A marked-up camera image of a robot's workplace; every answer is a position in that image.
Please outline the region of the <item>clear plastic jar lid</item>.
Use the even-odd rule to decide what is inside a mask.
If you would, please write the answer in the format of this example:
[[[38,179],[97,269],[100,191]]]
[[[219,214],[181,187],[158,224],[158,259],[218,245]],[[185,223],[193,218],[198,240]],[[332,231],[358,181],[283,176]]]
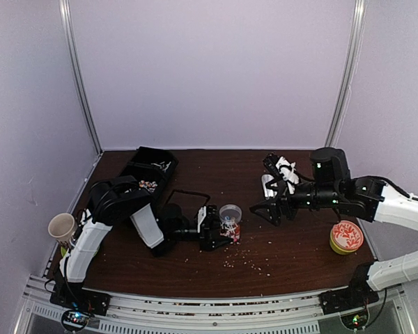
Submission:
[[[242,210],[234,204],[227,204],[219,209],[219,216],[222,220],[240,221],[242,218]]]

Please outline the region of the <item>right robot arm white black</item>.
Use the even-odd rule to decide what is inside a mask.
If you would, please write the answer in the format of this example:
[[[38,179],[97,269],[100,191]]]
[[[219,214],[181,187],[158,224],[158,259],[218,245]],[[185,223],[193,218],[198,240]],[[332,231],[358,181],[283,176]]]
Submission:
[[[350,175],[346,153],[324,147],[309,156],[312,177],[300,174],[294,163],[268,154],[262,182],[264,201],[249,208],[274,226],[292,221],[300,209],[333,209],[337,214],[377,221],[418,231],[418,196],[404,191],[386,177]],[[387,287],[418,279],[418,250],[383,262],[359,265],[343,292],[343,301],[359,306]]]

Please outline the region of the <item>black three-compartment candy bin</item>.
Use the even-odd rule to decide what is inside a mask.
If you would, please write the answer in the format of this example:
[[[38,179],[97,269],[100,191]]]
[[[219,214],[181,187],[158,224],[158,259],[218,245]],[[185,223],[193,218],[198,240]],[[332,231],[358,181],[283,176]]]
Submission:
[[[153,202],[157,202],[177,165],[178,159],[170,151],[140,146],[120,176],[133,176],[152,195]]]

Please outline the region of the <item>clear plastic jar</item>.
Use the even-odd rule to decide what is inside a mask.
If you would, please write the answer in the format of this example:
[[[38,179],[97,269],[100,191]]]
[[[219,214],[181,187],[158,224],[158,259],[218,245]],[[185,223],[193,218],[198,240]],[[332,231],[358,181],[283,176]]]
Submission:
[[[235,219],[232,219],[232,220],[222,220],[222,219],[220,219],[220,222],[221,222],[220,235],[224,236],[224,237],[231,238],[234,243],[239,242],[241,220],[236,221]]]

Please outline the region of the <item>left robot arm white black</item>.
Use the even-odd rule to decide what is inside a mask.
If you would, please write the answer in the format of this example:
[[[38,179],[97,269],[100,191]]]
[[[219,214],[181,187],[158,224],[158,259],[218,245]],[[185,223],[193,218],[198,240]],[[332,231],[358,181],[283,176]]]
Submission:
[[[213,251],[234,241],[221,234],[216,206],[204,204],[189,220],[179,205],[167,201],[155,214],[156,193],[133,176],[97,182],[79,216],[62,213],[49,222],[49,235],[65,249],[54,281],[60,299],[70,308],[79,309],[86,303],[86,293],[80,288],[88,267],[104,238],[119,223],[131,221],[156,256],[167,252],[176,241],[197,241],[201,251]]]

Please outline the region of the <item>metal scoop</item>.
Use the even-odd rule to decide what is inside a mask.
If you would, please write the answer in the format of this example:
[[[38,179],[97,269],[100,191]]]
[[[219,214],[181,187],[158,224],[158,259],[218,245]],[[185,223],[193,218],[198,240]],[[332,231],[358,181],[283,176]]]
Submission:
[[[270,182],[273,179],[273,176],[271,176],[270,174],[263,174],[261,176],[261,183],[265,199],[273,198],[277,194],[275,190],[271,189],[272,185],[270,184]]]

